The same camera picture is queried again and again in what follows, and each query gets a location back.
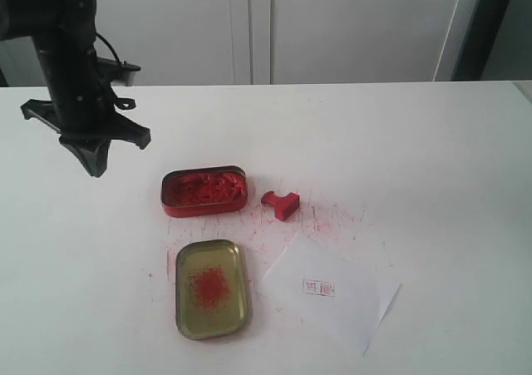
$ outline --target red powder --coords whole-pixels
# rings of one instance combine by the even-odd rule
[[[194,173],[175,177],[165,191],[165,202],[173,206],[224,203],[245,196],[244,177],[236,172]]]
[[[205,269],[190,277],[195,305],[203,309],[213,309],[226,300],[230,289],[220,266]]]

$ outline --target white wall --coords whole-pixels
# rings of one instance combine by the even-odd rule
[[[510,0],[483,80],[532,79],[532,0]]]
[[[274,83],[432,81],[458,3],[272,1]]]
[[[249,83],[247,0],[98,0],[96,25],[142,67],[137,85]],[[28,39],[4,42],[0,65],[12,86],[44,83]]]

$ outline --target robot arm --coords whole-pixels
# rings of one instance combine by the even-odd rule
[[[30,100],[22,106],[60,134],[90,175],[107,168],[112,140],[144,149],[150,130],[116,112],[135,101],[118,98],[111,82],[139,67],[110,62],[96,55],[96,0],[0,0],[0,41],[32,37],[47,80],[51,101]]]

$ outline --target cabinet door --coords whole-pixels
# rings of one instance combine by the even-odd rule
[[[256,30],[256,1],[253,34],[265,29]],[[475,0],[270,2],[270,81],[329,83],[434,80],[442,58],[453,66]],[[253,43],[254,68],[264,68]]]
[[[248,13],[248,0],[98,0],[96,27],[142,67],[136,85],[249,84]],[[3,42],[0,66],[10,86],[44,85],[29,39]]]

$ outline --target red stamp imprint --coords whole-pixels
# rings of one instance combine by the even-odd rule
[[[304,294],[317,294],[319,296],[334,297],[334,284],[323,281],[316,281],[314,279],[303,280]]]

